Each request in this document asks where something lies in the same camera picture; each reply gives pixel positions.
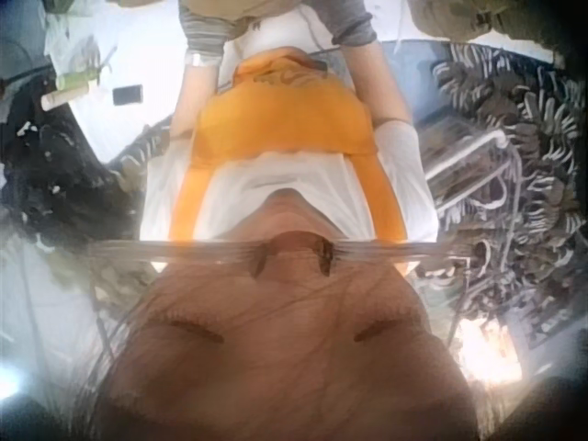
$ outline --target white shirt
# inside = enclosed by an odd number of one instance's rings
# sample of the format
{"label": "white shirt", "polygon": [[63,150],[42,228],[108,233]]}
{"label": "white shirt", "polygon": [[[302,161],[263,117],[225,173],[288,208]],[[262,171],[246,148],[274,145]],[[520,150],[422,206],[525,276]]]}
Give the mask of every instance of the white shirt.
{"label": "white shirt", "polygon": [[[378,157],[401,209],[410,242],[435,242],[438,220],[424,178],[413,126],[391,121],[376,129]],[[141,240],[168,241],[175,201],[189,166],[190,142],[175,142],[149,162]],[[373,221],[353,165],[332,153],[264,153],[231,161],[211,178],[194,229],[195,240],[231,230],[277,190],[297,190],[347,238],[376,238]]]}

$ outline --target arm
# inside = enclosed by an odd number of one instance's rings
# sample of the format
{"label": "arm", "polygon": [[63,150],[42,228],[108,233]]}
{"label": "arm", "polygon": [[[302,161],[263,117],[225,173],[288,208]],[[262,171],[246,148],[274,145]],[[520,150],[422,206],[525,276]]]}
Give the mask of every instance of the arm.
{"label": "arm", "polygon": [[365,46],[342,46],[357,97],[369,108],[374,127],[386,121],[412,124],[411,110],[394,79],[381,45],[373,41]]}
{"label": "arm", "polygon": [[333,34],[333,45],[341,45],[357,97],[369,108],[374,127],[391,119],[411,123],[411,111],[377,41],[364,0],[303,1]]}
{"label": "arm", "polygon": [[190,136],[199,111],[217,92],[218,66],[186,66],[170,126],[170,138]]}
{"label": "arm", "polygon": [[217,92],[224,43],[241,31],[236,23],[196,15],[180,4],[179,20],[187,40],[186,69],[170,127],[170,137],[188,135],[198,112]]}

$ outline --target closed eye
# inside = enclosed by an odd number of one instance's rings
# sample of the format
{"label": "closed eye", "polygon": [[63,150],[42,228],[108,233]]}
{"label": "closed eye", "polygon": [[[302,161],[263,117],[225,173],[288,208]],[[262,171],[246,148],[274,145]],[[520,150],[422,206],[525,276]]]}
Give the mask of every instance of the closed eye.
{"label": "closed eye", "polygon": [[198,323],[180,320],[167,320],[165,321],[165,323],[161,324],[171,326],[173,328],[179,329],[189,334],[198,335],[212,343],[216,343],[219,345],[222,345],[224,343],[224,337],[222,335],[214,333],[210,329],[207,329]]}
{"label": "closed eye", "polygon": [[364,329],[361,333],[356,334],[356,336],[354,337],[353,340],[356,343],[365,342],[366,340],[369,340],[370,338],[373,338],[377,335],[380,335],[380,334],[388,331],[390,328],[394,327],[395,323],[396,322],[392,321],[392,320],[380,320],[377,322],[373,322],[366,329]]}

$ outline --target orange apron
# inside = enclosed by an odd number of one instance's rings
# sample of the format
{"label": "orange apron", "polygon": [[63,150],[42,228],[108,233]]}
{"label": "orange apron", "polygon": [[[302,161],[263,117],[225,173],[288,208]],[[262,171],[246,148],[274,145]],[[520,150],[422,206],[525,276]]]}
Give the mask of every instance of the orange apron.
{"label": "orange apron", "polygon": [[367,108],[338,78],[292,48],[262,52],[243,62],[235,70],[233,88],[213,97],[198,115],[170,239],[193,240],[202,200],[218,167],[265,152],[299,151],[345,155],[362,186],[377,238],[406,241]]}

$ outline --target phone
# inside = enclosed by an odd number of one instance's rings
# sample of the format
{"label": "phone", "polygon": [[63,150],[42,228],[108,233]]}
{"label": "phone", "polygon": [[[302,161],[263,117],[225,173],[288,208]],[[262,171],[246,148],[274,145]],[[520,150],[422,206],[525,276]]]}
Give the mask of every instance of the phone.
{"label": "phone", "polygon": [[143,86],[128,85],[127,87],[117,87],[112,91],[112,101],[115,106],[140,104],[143,102]]}

